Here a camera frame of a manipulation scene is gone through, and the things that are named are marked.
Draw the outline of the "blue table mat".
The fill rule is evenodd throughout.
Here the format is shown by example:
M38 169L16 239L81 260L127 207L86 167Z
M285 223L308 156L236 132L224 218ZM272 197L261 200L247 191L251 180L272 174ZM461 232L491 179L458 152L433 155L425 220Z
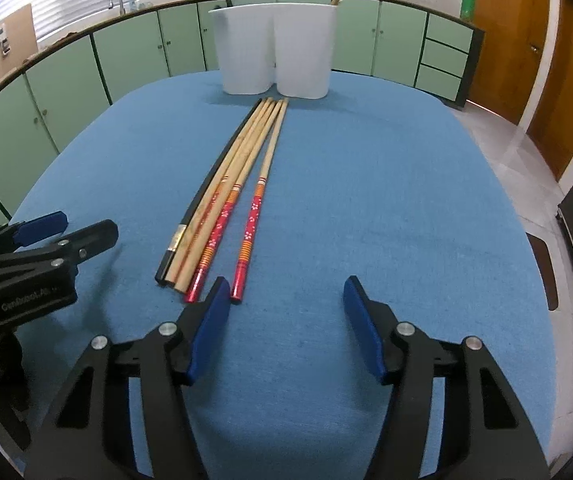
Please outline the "blue table mat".
M17 333L37 429L90 340L142 337L182 308L154 275L172 232L253 105L215 73L166 78L116 101L59 155L15 213L103 219L116 246L84 263L76 304ZM428 335L480 337L541 444L555 410L555 349L525 229L453 112L391 82L334 74L288 106L244 296L186 393L214 479L359 479L389 389L360 356L346 278Z

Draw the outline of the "green bottle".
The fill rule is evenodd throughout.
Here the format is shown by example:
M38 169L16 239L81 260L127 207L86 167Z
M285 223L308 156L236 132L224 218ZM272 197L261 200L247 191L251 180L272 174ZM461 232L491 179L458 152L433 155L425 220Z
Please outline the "green bottle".
M461 0L459 16L462 21L472 23L475 10L475 0Z

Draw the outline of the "white twin utensil holder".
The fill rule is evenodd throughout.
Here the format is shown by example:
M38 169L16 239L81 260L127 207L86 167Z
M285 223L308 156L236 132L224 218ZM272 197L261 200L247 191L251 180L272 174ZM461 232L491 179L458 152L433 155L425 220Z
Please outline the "white twin utensil holder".
M329 92L337 7L256 3L209 12L222 90L319 100Z

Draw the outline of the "green lower kitchen cabinets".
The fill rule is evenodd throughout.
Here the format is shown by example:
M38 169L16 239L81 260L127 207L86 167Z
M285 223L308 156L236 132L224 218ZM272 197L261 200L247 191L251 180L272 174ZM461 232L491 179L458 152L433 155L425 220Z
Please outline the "green lower kitchen cabinets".
M166 77L216 70L218 0L166 3L72 32L0 80L0 223L104 110ZM332 67L468 99L483 32L397 0L342 0Z

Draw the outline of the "red patterned bamboo chopstick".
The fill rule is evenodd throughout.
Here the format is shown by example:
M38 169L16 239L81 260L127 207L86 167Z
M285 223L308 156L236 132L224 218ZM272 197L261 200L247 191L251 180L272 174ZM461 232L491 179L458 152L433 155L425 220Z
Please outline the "red patterned bamboo chopstick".
M218 217L213 225L213 230L209 234L203 255L195 268L192 281L187 289L186 297L184 297L189 304L197 302L198 298L200 298L201 291L206 282L208 270L212 265L219 243L224 236L224 230L226 229L234 207L236 207L236 202L238 201L242 188L244 188L246 178L255 164L256 157L262 148L262 144L264 144L268 136L268 132L277 119L282 100L274 104L273 110L269 114L268 119L265 121L262 129L260 129L260 133L255 140L253 148L251 148L250 154L244 158L244 165L238 171L236 181L234 181L230 186L227 198L224 203L222 203L222 206L218 211Z

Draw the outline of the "brown wooden door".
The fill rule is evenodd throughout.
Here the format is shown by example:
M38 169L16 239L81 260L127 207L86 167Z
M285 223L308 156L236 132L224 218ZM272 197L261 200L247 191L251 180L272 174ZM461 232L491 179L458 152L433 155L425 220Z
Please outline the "brown wooden door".
M573 0L560 0L555 50L527 134L553 176L561 178L573 157Z
M470 100L518 124L541 65L550 0L475 0L484 32Z

